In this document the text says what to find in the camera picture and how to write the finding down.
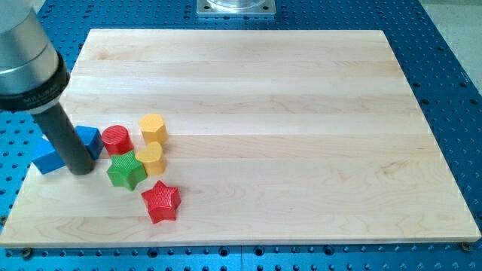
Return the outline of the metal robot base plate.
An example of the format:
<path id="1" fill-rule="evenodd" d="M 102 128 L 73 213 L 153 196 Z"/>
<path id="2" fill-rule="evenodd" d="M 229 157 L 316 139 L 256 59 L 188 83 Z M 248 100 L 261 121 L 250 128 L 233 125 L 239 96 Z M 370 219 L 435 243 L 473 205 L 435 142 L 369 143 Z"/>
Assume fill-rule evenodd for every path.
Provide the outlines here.
<path id="1" fill-rule="evenodd" d="M 197 0 L 197 14 L 275 14 L 275 0 Z"/>

